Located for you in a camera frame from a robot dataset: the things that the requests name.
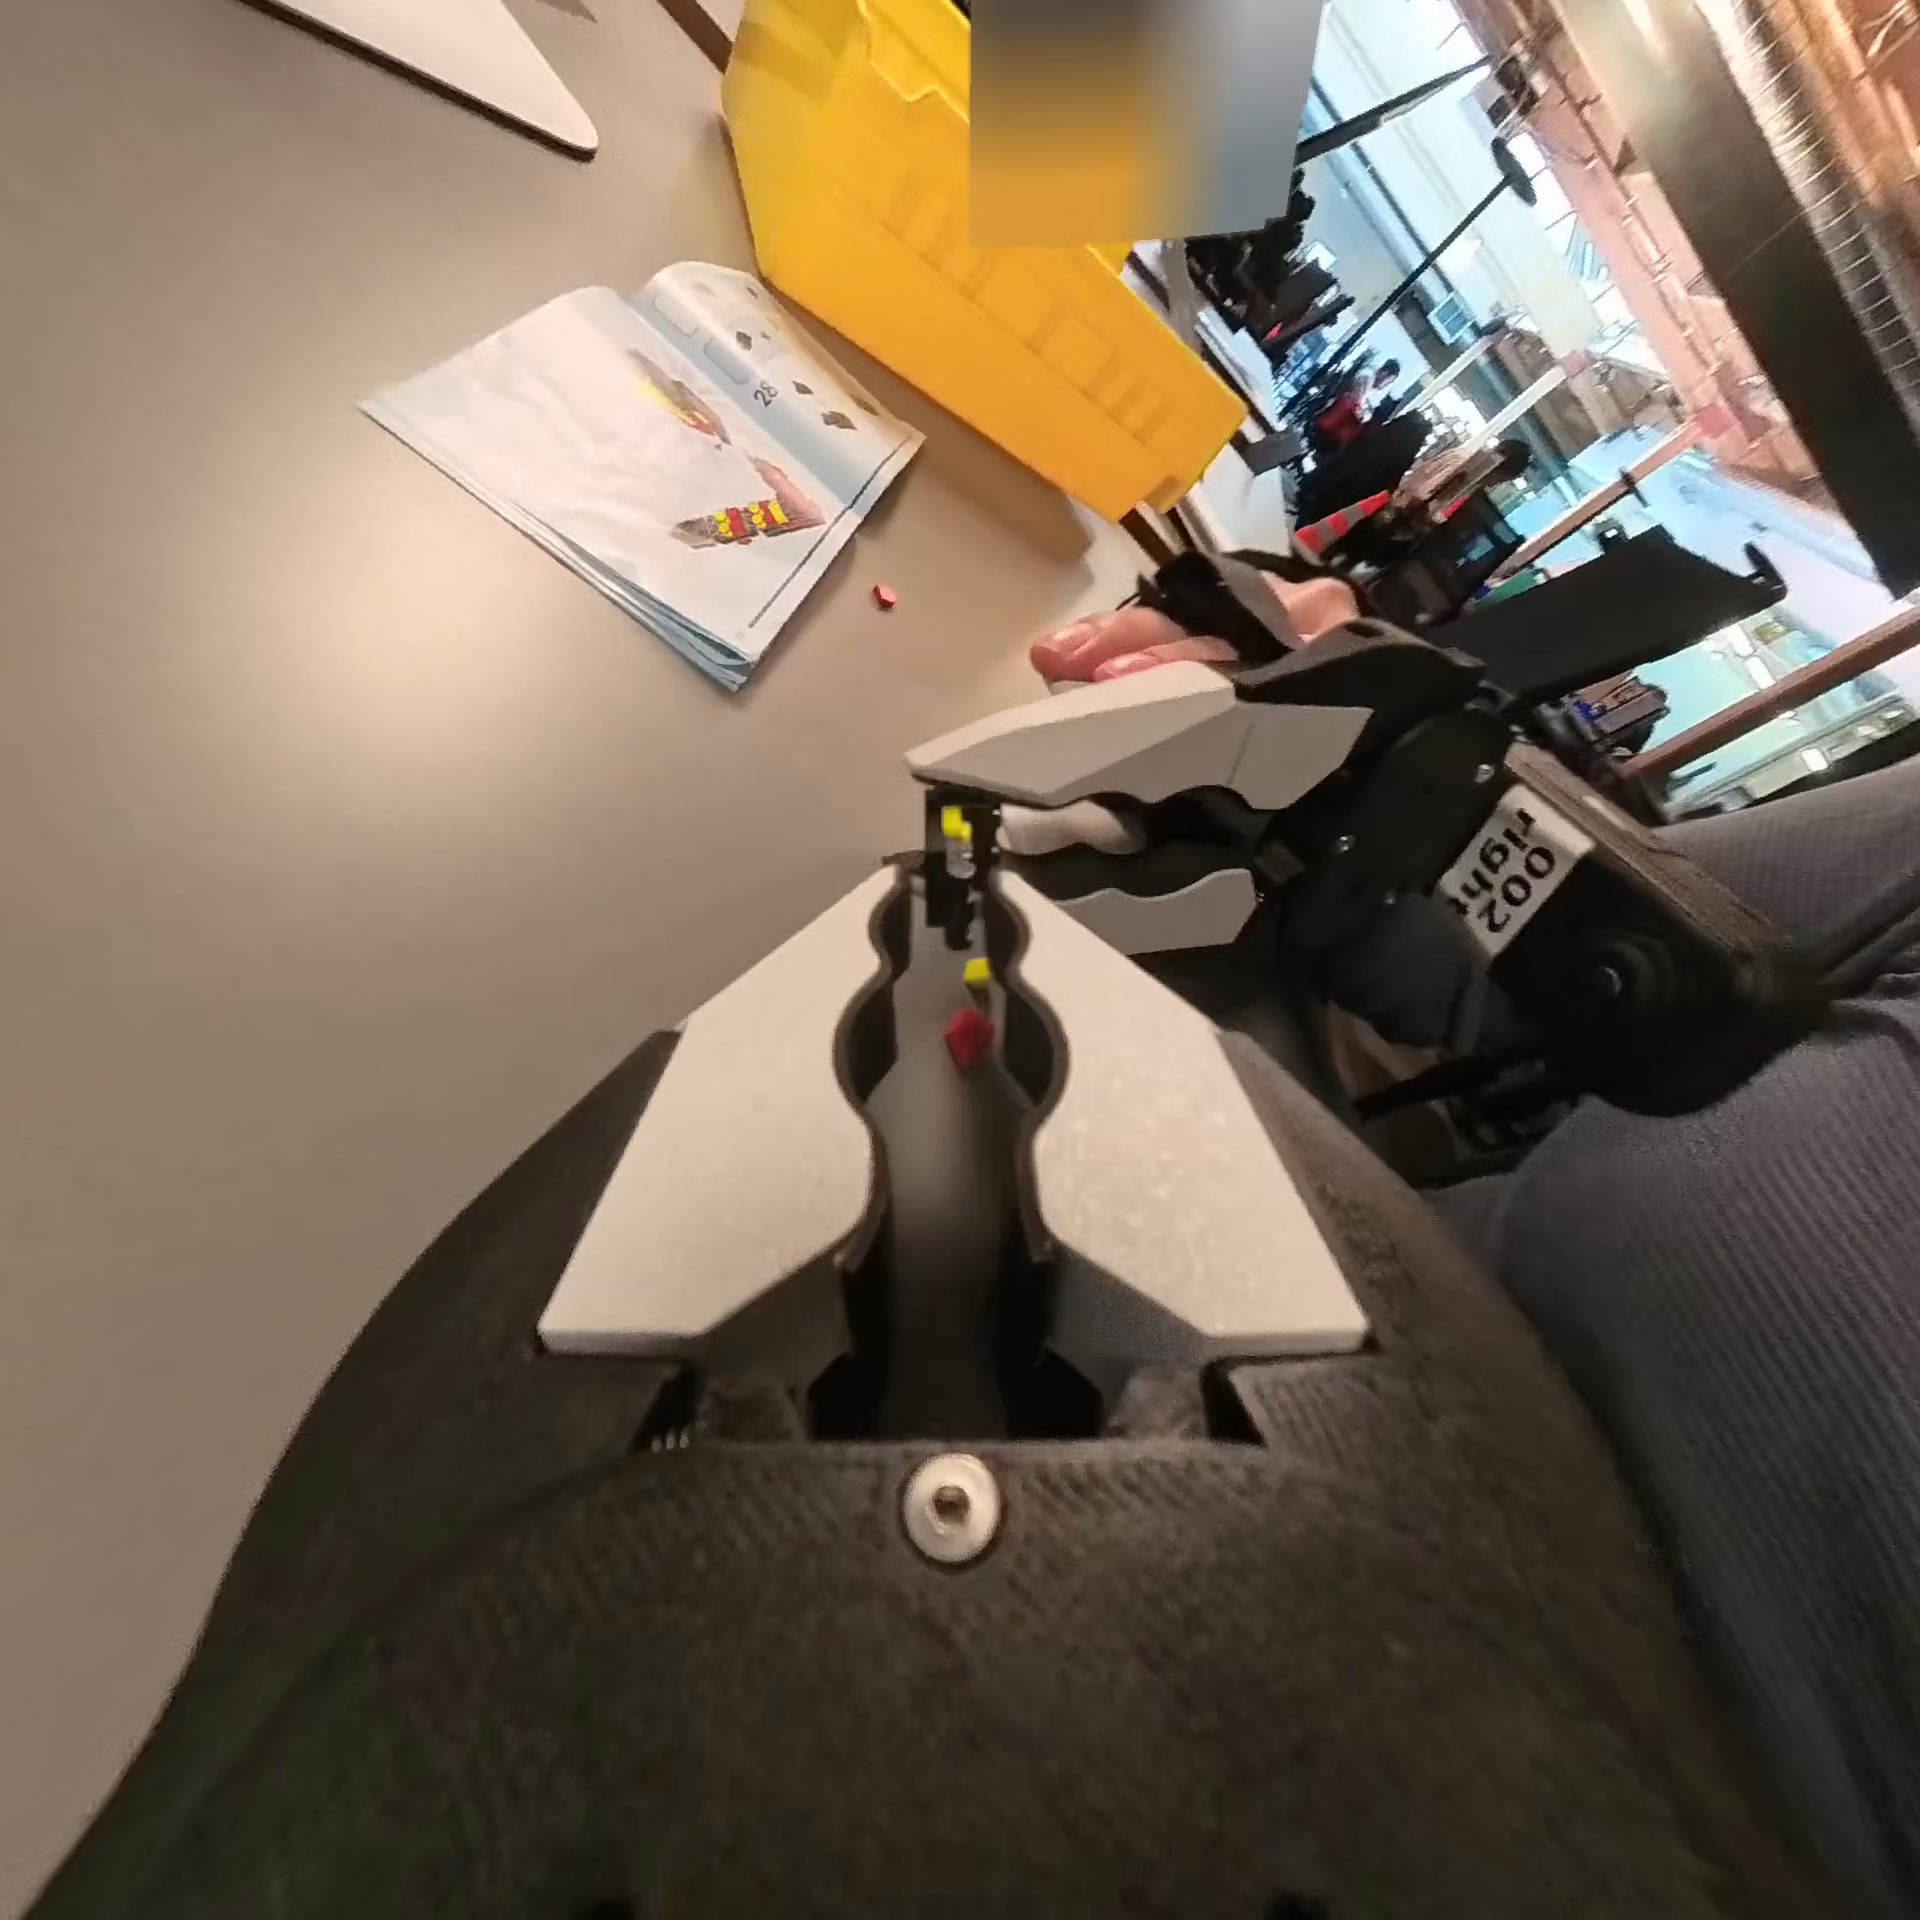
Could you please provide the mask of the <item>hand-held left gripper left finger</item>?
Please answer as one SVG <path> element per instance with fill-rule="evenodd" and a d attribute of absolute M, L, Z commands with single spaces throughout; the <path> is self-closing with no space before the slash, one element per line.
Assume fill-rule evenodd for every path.
<path fill-rule="evenodd" d="M 888 1151 L 911 871 L 875 870 L 663 1039 L 631 1138 L 537 1318 L 544 1353 L 767 1379 L 874 1434 L 891 1310 Z"/>

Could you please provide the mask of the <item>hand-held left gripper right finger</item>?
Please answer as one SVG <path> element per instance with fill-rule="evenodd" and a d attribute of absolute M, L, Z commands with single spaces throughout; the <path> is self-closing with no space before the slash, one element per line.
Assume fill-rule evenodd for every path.
<path fill-rule="evenodd" d="M 1345 1360 L 1371 1324 L 1216 1027 L 1030 880 L 985 884 L 1020 1107 L 1011 1416 L 1107 1427 L 1143 1379 Z"/>

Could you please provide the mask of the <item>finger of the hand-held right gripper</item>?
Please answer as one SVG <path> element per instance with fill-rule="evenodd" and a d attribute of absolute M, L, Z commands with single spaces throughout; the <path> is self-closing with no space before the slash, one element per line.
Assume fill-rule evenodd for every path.
<path fill-rule="evenodd" d="M 1121 953 L 1235 945 L 1257 913 L 1247 835 L 1206 800 L 1000 810 L 1000 862 Z"/>
<path fill-rule="evenodd" d="M 1248 699 L 1207 663 L 1163 663 L 996 711 L 903 764 L 926 784 L 1036 810 L 1100 795 L 1159 804 L 1222 790 L 1278 811 L 1331 779 L 1370 720 L 1363 706 Z"/>

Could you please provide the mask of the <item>red yellow black brick assembly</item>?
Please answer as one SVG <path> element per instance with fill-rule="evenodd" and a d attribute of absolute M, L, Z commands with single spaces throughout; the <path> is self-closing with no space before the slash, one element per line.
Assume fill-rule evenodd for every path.
<path fill-rule="evenodd" d="M 975 942 L 975 923 L 994 874 L 1002 803 L 975 790 L 935 784 L 923 807 L 922 899 L 926 926 L 951 953 Z"/>

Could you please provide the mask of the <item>person's right hand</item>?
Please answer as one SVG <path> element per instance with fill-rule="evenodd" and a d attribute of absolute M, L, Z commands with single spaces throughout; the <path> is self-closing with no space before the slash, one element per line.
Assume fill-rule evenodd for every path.
<path fill-rule="evenodd" d="M 1361 615 L 1355 593 L 1340 579 L 1315 575 L 1292 580 L 1276 571 L 1263 579 L 1302 643 L 1315 643 Z M 1026 659 L 1051 688 L 1129 680 L 1187 662 L 1222 670 L 1250 663 L 1235 640 L 1187 633 L 1167 614 L 1145 606 L 1080 618 L 1034 640 Z"/>

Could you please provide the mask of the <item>yellow plastic bin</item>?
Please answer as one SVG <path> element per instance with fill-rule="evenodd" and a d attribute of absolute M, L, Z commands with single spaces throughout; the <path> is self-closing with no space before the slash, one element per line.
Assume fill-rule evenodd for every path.
<path fill-rule="evenodd" d="M 1167 513 L 1250 406 L 1127 242 L 971 240 L 969 36 L 947 3 L 744 4 L 722 114 L 760 275 L 1095 514 Z"/>

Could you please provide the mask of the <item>open instruction booklet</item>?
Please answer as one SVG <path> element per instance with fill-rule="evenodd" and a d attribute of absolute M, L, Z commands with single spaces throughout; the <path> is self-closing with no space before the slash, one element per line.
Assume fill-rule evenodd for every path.
<path fill-rule="evenodd" d="M 554 297 L 363 414 L 729 694 L 923 449 L 710 262 Z"/>

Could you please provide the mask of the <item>person's grey sweater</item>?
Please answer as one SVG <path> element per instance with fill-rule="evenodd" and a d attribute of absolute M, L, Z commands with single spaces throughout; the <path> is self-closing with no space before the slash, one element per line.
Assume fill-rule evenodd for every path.
<path fill-rule="evenodd" d="M 1851 1915 L 1915 1915 L 1915 958 L 1721 1104 L 1433 1195 L 1609 1434 Z"/>

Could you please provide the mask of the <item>wooden book stand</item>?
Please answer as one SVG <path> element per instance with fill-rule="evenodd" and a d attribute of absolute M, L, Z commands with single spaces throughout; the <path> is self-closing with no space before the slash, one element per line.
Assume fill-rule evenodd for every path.
<path fill-rule="evenodd" d="M 506 3 L 257 3 L 577 161 L 599 131 Z"/>

